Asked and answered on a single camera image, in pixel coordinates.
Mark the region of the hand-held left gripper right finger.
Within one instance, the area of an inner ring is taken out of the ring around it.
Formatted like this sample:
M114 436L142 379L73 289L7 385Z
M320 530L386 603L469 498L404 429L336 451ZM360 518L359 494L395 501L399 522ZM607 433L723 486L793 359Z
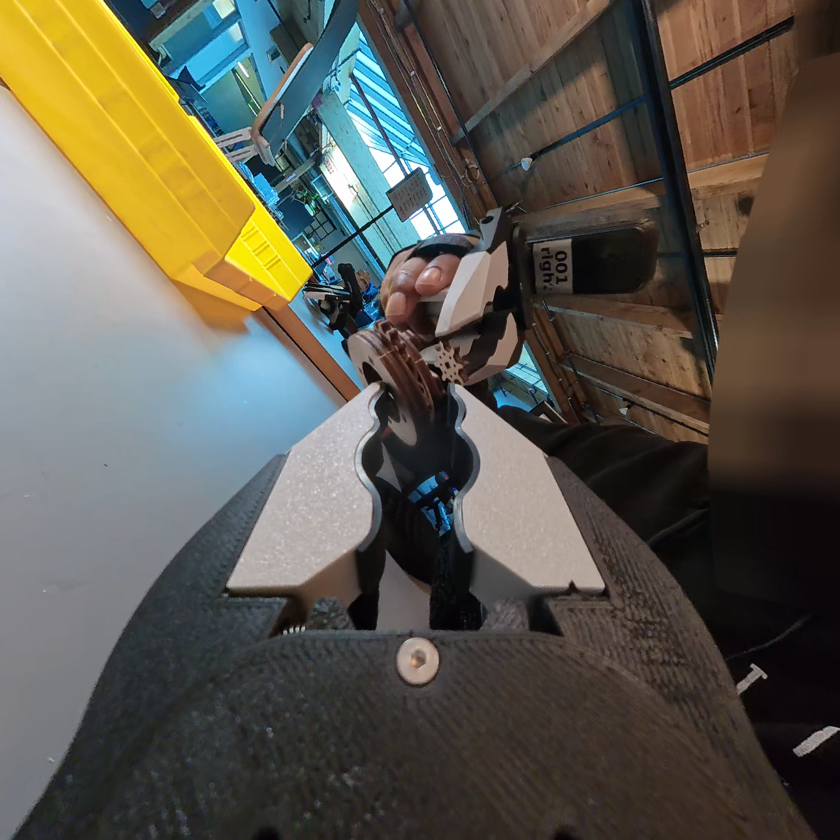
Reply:
M606 585L545 454L462 385L451 385L455 433L471 456L455 499L469 590L482 604L602 595Z

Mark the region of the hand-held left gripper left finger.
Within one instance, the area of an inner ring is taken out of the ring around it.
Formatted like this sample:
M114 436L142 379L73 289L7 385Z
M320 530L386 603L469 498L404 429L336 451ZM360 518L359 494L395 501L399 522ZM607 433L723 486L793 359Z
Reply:
M356 554L382 521L363 455L381 429L384 394L369 385L287 453L228 578L231 596L353 602L362 593Z

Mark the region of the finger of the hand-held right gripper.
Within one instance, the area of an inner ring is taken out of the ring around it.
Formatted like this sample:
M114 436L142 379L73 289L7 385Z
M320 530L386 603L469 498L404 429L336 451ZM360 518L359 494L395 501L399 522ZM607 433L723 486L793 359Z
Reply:
M464 384L478 384L518 359L522 331L513 313L489 313L458 333Z
M437 315L434 335L479 335L496 315L512 308L509 246L474 250L458 264Z

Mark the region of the small white gear piece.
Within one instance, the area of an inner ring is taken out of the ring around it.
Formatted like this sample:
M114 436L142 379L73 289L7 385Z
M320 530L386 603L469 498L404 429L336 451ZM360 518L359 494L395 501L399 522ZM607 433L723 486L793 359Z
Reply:
M436 343L431 350L434 351L434 362L431 365L437 370L443 382L462 386L468 384L466 365L460 357L458 348L442 341Z

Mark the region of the brown wooden gear assembly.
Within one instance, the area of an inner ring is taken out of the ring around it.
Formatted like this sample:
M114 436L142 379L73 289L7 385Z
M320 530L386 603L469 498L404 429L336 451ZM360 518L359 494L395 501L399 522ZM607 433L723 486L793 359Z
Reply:
M360 379L385 392L387 428L404 448L418 454L455 451L455 426L448 384L423 358L414 336L381 320L346 339Z

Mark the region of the white desk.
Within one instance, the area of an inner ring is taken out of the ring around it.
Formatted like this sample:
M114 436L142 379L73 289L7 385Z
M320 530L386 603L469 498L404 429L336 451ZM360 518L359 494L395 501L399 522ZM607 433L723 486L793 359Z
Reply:
M171 282L2 88L1 834L152 583L344 399L263 311Z

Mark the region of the person's right hand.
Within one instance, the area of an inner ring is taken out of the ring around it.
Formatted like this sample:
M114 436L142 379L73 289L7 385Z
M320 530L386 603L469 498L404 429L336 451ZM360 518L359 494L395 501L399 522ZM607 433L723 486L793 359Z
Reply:
M436 326L422 300L451 286L460 261L478 241L472 232L441 234L396 253L381 284L383 317L401 329L433 336Z

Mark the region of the sign on black pole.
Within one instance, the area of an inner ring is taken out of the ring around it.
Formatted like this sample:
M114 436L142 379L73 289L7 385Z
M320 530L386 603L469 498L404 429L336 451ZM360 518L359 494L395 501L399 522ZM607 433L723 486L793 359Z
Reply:
M312 264L312 268L316 269L318 266L324 264L335 255L341 248L352 242L354 239L364 239L364 233L372 226L380 222L387 214L394 212L402 222L406 222L416 212L422 210L429 204L433 198L432 190L428 184L425 173L416 169L406 175L402 181L394 185L390 190L386 191L388 198L388 207L379 212L370 221L358 227L352 235L340 241L329 252L321 255Z

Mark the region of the black and white device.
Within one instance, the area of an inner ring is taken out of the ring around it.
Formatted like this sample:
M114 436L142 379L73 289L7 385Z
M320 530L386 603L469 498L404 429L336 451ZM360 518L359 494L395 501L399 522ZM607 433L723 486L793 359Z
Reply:
M302 295L317 314L325 319L331 332L339 332L344 338L350 335L351 294L345 287L310 280Z

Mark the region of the black monitor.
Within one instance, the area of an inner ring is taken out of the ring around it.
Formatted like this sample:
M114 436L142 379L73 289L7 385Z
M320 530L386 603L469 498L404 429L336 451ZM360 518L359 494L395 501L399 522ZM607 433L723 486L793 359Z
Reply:
M333 4L318 42L301 48L258 112L250 133L265 165L276 165L277 153L306 116L355 25L358 10L357 1Z

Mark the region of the large yellow plastic bin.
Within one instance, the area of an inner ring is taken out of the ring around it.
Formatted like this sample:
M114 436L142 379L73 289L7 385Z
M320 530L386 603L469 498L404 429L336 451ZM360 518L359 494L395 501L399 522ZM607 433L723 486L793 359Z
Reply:
M211 272L254 202L104 2L1 2L1 75L170 279L249 308Z

